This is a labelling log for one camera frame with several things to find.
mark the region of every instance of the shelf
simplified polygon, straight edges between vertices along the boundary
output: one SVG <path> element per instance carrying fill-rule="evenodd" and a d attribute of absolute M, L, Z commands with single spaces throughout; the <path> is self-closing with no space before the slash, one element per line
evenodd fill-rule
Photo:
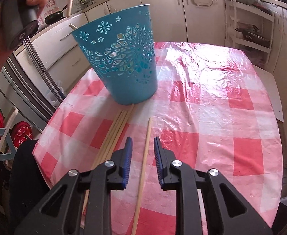
<path fill-rule="evenodd" d="M 253 6 L 249 6 L 247 4 L 240 3 L 240 2 L 235 2 L 235 1 L 227 1 L 227 4 L 229 6 L 236 7 L 236 8 L 245 10 L 245 11 L 250 11 L 251 13 L 257 14 L 260 17 L 263 17 L 263 18 L 265 18 L 265 19 L 267 19 L 267 20 L 269 20 L 271 22 L 274 22 L 274 17 L 273 16 L 268 15 L 267 13 L 255 8 Z"/>
<path fill-rule="evenodd" d="M 251 47 L 251 48 L 255 48 L 255 49 L 258 49 L 258 50 L 263 51 L 263 52 L 268 53 L 268 54 L 270 54 L 270 52 L 271 52 L 270 48 L 263 47 L 263 46 L 258 45 L 256 43 L 253 43 L 253 42 L 250 42 L 250 41 L 247 41 L 247 40 L 243 40 L 243 39 L 240 39 L 240 38 L 236 38 L 236 37 L 233 37 L 233 36 L 231 36 L 231 38 L 237 44 L 244 45 L 244 46 Z"/>

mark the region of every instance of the table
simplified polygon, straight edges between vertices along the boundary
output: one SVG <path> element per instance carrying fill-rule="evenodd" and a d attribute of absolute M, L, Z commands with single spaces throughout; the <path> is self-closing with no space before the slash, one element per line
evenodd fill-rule
<path fill-rule="evenodd" d="M 282 187 L 282 147 L 265 87 L 240 50 L 157 42 L 158 90 L 137 104 L 117 143 L 133 139 L 129 183 L 112 191 L 113 234 L 130 234 L 148 118 L 153 117 L 138 235 L 174 234 L 175 192 L 162 191 L 153 139 L 177 159 L 217 168 L 272 225 Z M 70 169 L 87 171 L 119 109 L 90 69 L 57 109 L 33 155 L 49 186 Z"/>

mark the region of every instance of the blue plastic basket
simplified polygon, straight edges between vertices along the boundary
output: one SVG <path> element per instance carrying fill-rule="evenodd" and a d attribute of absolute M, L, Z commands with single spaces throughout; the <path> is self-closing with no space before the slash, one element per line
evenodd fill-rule
<path fill-rule="evenodd" d="M 106 15 L 72 32 L 113 99 L 122 105 L 147 100 L 158 88 L 148 6 Z"/>

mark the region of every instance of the frying pan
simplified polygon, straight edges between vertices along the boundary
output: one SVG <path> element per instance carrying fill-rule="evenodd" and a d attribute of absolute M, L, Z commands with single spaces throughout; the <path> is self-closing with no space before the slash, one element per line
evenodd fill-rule
<path fill-rule="evenodd" d="M 47 16 L 44 21 L 46 22 L 47 25 L 52 25 L 55 22 L 61 20 L 63 18 L 63 11 L 67 8 L 67 5 L 65 5 L 65 7 L 61 10 L 61 11 L 57 11 L 55 13 L 50 14 L 49 16 Z"/>

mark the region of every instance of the metal rod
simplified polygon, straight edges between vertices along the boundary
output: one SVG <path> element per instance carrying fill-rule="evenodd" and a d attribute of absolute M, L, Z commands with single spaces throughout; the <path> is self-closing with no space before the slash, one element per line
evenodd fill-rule
<path fill-rule="evenodd" d="M 61 98 L 59 97 L 59 95 L 57 94 L 57 92 L 54 90 L 54 88 L 52 87 L 52 85 L 50 84 L 50 82 L 46 79 L 44 73 L 42 72 L 40 66 L 38 65 L 37 63 L 37 60 L 36 58 L 34 57 L 32 51 L 30 50 L 30 47 L 28 46 L 28 43 L 27 41 L 23 40 L 23 44 L 27 50 L 27 52 L 29 53 L 30 55 L 30 58 L 32 59 L 33 61 L 33 64 L 35 65 L 37 71 L 39 72 L 40 76 L 42 77 L 42 79 L 44 80 L 44 82 L 46 83 L 46 85 L 48 86 L 48 88 L 50 89 L 50 91 L 52 92 L 52 94 L 56 97 L 56 99 L 61 103 L 62 100 Z"/>
<path fill-rule="evenodd" d="M 54 88 L 56 89 L 56 91 L 58 92 L 58 94 L 61 96 L 62 101 L 65 99 L 65 95 L 62 93 L 62 91 L 58 88 L 58 86 L 56 85 L 56 83 L 54 82 L 54 80 L 51 78 L 49 72 L 47 71 L 46 67 L 44 66 L 44 64 L 42 63 L 39 55 L 37 54 L 29 36 L 26 38 L 26 41 L 28 43 L 28 46 L 30 47 L 31 51 L 34 54 L 34 57 L 36 58 L 38 65 L 40 66 L 40 68 L 42 69 L 43 73 L 47 76 L 48 80 L 51 82 L 51 84 L 54 86 Z"/>
<path fill-rule="evenodd" d="M 24 95 L 24 93 L 18 88 L 16 83 L 13 81 L 11 78 L 10 74 L 8 74 L 7 70 L 5 67 L 2 67 L 1 69 L 2 74 L 6 78 L 6 80 L 9 82 L 11 87 L 17 92 L 17 94 L 22 98 L 22 100 L 46 123 L 49 122 L 49 119 L 47 119 L 29 100 L 28 98 Z"/>
<path fill-rule="evenodd" d="M 14 63 L 10 59 L 10 57 L 7 59 L 8 65 L 16 75 L 16 77 L 19 79 L 19 81 L 22 83 L 22 85 L 25 87 L 25 89 L 31 94 L 31 96 L 36 99 L 36 101 L 40 104 L 40 106 L 50 115 L 53 116 L 53 112 L 43 103 L 43 101 L 33 92 L 33 90 L 30 88 L 30 86 L 26 83 L 26 81 L 23 79 L 19 71 L 16 69 Z"/>

